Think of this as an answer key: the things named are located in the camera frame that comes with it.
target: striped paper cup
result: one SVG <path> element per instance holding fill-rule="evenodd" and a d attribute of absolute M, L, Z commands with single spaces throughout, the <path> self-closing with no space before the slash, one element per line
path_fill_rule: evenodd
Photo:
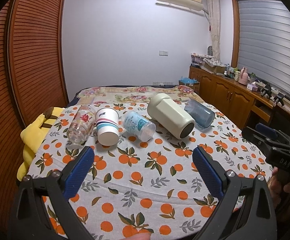
<path fill-rule="evenodd" d="M 104 107 L 96 113 L 98 141 L 101 145 L 112 146 L 118 143 L 118 112 L 110 107 Z"/>

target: red ornament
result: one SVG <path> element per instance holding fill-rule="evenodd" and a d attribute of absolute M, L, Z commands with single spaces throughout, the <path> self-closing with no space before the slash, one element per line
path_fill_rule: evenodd
<path fill-rule="evenodd" d="M 88 122 L 88 121 L 89 121 L 88 114 L 83 114 L 80 118 L 81 118 L 84 122 Z"/>

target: screw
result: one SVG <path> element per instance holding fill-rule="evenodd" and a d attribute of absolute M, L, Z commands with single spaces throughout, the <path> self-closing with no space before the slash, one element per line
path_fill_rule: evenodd
<path fill-rule="evenodd" d="M 263 181 L 263 180 L 265 179 L 264 176 L 263 176 L 263 175 L 260 175 L 260 174 L 257 175 L 257 178 L 258 178 L 260 181 Z"/>
<path fill-rule="evenodd" d="M 227 171 L 226 174 L 229 177 L 234 177 L 235 176 L 235 172 L 233 172 L 232 170 Z"/>
<path fill-rule="evenodd" d="M 51 174 L 53 177 L 57 178 L 60 176 L 60 171 L 53 171 L 53 173 Z"/>
<path fill-rule="evenodd" d="M 29 181 L 31 179 L 30 175 L 26 175 L 23 177 L 23 181 Z"/>

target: bed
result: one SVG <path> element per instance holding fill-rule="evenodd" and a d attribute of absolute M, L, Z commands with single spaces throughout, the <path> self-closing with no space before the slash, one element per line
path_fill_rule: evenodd
<path fill-rule="evenodd" d="M 95 240 L 120 240 L 143 232 L 151 232 L 152 239 L 176 240 L 198 232 L 218 199 L 209 193 L 192 162 L 192 151 L 197 146 L 240 177 L 261 174 L 269 179 L 271 175 L 272 167 L 264 162 L 258 148 L 242 138 L 241 131 L 224 114 L 187 86 L 81 90 L 50 128 L 28 174 L 45 177 L 56 169 L 62 170 L 78 155 L 82 147 L 71 144 L 66 136 L 78 105 L 89 104 L 96 110 L 112 107 L 120 119 L 129 111 L 150 119 L 147 103 L 158 93 L 170 95 L 182 108 L 190 98 L 195 99 L 214 111 L 215 119 L 207 129 L 195 127 L 183 140 L 174 138 L 155 121 L 156 132 L 148 142 L 129 134 L 121 122 L 117 145 L 102 146 L 96 129 L 91 132 L 85 145 L 94 149 L 94 163 L 69 203 Z M 236 208 L 243 200 L 243 196 L 237 199 Z M 64 236 L 49 198 L 44 202 L 56 233 Z"/>
<path fill-rule="evenodd" d="M 187 102 L 194 99 L 200 103 L 204 101 L 191 88 L 187 86 L 110 86 L 86 88 L 76 93 L 74 99 L 68 104 L 124 104 L 124 103 L 149 103 L 154 95 L 168 94 L 176 103 Z"/>

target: blue transparent cup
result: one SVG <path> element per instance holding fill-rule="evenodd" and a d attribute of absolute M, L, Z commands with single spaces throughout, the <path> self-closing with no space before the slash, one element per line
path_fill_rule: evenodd
<path fill-rule="evenodd" d="M 211 109 L 196 100 L 190 99 L 184 110 L 190 114 L 198 127 L 202 129 L 208 128 L 215 118 L 215 113 Z"/>

